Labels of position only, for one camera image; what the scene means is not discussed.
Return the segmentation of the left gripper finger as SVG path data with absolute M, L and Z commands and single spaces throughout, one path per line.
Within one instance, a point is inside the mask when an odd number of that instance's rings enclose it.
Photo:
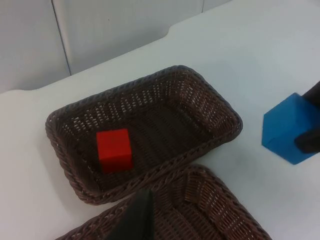
M 320 109 L 320 82 L 318 81 L 311 89 L 302 95 L 303 108 L 305 110 Z
M 120 221 L 107 236 L 109 240 L 153 240 L 154 199 L 149 189 L 136 193 Z
M 311 129 L 294 140 L 295 145 L 305 154 L 320 152 L 320 128 Z

